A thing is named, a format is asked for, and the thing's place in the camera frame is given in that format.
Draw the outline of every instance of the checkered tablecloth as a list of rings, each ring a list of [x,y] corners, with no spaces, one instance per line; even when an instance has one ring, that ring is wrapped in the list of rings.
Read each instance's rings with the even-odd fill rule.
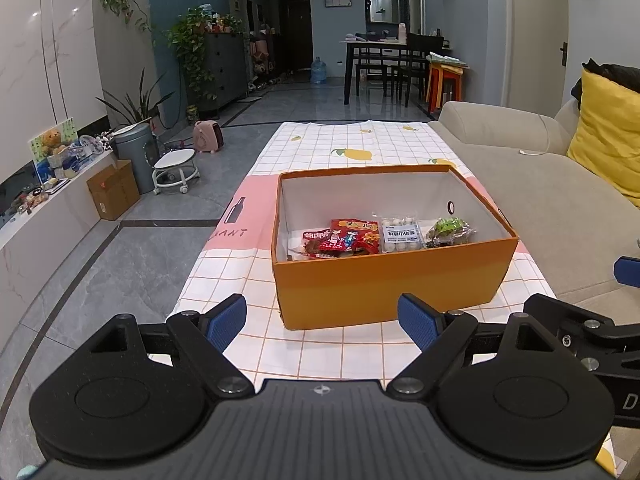
[[[369,153],[370,160],[347,158],[344,150],[358,150],[358,158],[369,158]],[[297,332],[284,328],[270,251],[278,175],[292,170],[443,162],[457,167],[491,200],[453,150],[425,123],[283,123],[200,253],[174,313],[206,312],[230,294],[243,294],[248,305],[246,324],[225,356],[254,382],[257,390],[270,377],[379,378],[386,386],[419,354],[397,321]],[[238,203],[242,204],[242,213],[232,221],[231,209]],[[536,292],[554,297],[520,243],[493,300],[466,311],[480,321],[506,322],[512,312],[521,312],[524,301]],[[153,358],[168,362],[167,356]],[[610,440],[607,449],[612,453]]]

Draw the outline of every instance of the bottle print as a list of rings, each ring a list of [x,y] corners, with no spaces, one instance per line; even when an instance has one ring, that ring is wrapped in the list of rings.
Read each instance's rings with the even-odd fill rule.
[[[241,197],[240,200],[238,200],[238,203],[231,208],[231,211],[229,211],[229,214],[225,218],[225,224],[235,224],[236,221],[238,221],[238,217],[244,208],[245,198],[245,196]]]

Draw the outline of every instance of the orange stool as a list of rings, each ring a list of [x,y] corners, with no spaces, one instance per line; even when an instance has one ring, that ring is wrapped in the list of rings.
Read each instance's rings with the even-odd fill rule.
[[[462,101],[462,75],[464,69],[457,66],[431,63],[429,68],[429,83],[427,86],[426,101],[429,104],[429,112],[442,108],[442,86],[444,80],[453,81],[454,101]]]

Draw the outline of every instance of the gray cabinet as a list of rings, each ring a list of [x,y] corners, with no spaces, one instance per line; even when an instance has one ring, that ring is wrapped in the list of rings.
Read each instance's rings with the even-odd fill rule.
[[[206,83],[206,89],[218,98],[201,103],[200,110],[213,110],[244,97],[247,92],[247,76],[244,38],[237,34],[206,34],[204,37],[205,68],[216,78]]]

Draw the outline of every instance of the blue gripper pad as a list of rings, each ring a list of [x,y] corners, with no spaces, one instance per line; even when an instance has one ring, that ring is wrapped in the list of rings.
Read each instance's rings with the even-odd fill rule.
[[[622,256],[613,266],[613,275],[622,285],[640,288],[640,260]]]
[[[412,294],[400,296],[398,321],[422,352],[442,333],[442,315]]]
[[[200,316],[200,329],[207,340],[222,354],[246,322],[246,301],[242,294],[226,300]]]

